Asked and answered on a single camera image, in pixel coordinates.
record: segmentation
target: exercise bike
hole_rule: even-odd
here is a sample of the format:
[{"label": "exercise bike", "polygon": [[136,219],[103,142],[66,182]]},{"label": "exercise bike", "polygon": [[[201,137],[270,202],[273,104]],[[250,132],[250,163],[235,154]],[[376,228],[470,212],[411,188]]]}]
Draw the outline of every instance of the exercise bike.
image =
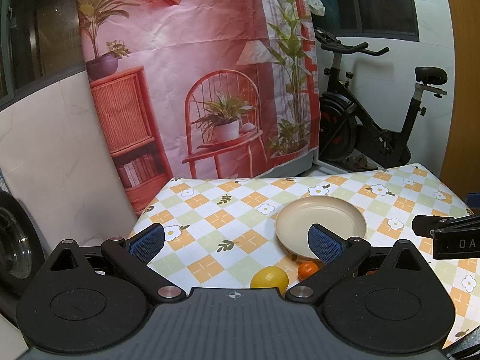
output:
[{"label": "exercise bike", "polygon": [[447,92],[432,87],[447,82],[447,73],[439,67],[417,67],[415,92],[410,101],[409,110],[403,123],[402,131],[395,132],[380,128],[360,101],[349,90],[353,73],[346,72],[346,82],[340,78],[340,63],[343,54],[363,53],[369,56],[381,56],[388,47],[380,51],[367,50],[368,43],[356,46],[343,45],[332,34],[316,29],[315,37],[323,50],[334,53],[331,68],[324,74],[329,77],[327,91],[320,97],[320,146],[319,158],[327,162],[339,162],[357,149],[382,167],[399,167],[411,158],[407,147],[417,114],[424,116],[427,109],[421,106],[423,91],[433,92],[442,97]]}]

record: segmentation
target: marble wall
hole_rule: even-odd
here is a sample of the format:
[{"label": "marble wall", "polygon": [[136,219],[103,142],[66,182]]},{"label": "marble wall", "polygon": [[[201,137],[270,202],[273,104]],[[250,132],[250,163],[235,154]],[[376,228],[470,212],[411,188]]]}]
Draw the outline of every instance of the marble wall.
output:
[{"label": "marble wall", "polygon": [[85,72],[0,112],[0,169],[47,251],[65,238],[125,237],[135,224]]},{"label": "marble wall", "polygon": [[[352,92],[359,98],[377,124],[400,131],[413,95],[417,66],[438,66],[448,73],[442,88],[447,96],[439,99],[425,92],[422,105],[427,108],[419,116],[409,149],[411,162],[426,166],[437,176],[442,168],[452,117],[455,53],[448,0],[415,0],[420,42],[380,38],[340,38],[344,44],[368,42],[371,50],[387,46],[390,52],[380,57],[364,54],[345,55],[342,72],[356,74]],[[333,54],[317,44],[318,71],[332,63]],[[319,89],[326,89],[327,77],[319,76]]]}]

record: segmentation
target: wooden door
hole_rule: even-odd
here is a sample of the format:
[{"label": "wooden door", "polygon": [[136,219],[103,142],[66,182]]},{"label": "wooden door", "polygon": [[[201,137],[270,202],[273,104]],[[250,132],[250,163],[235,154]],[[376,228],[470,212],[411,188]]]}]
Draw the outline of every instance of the wooden door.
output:
[{"label": "wooden door", "polygon": [[480,192],[480,0],[448,0],[455,45],[452,124],[440,179],[461,199]]}]

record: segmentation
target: washing machine door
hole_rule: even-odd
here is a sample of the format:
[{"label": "washing machine door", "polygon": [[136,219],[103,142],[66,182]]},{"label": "washing machine door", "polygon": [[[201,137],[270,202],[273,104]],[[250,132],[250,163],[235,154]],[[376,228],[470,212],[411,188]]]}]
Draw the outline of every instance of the washing machine door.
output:
[{"label": "washing machine door", "polygon": [[12,195],[0,190],[0,312],[11,322],[15,322],[16,300],[44,261],[40,240],[25,210]]}]

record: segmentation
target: bookshelf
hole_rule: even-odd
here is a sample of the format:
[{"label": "bookshelf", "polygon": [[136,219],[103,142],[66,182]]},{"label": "bookshelf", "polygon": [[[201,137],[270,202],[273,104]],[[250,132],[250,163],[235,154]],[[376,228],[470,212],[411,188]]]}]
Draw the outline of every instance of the bookshelf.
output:
[{"label": "bookshelf", "polygon": [[172,178],[143,66],[90,83],[106,145],[125,192],[140,215]]}]

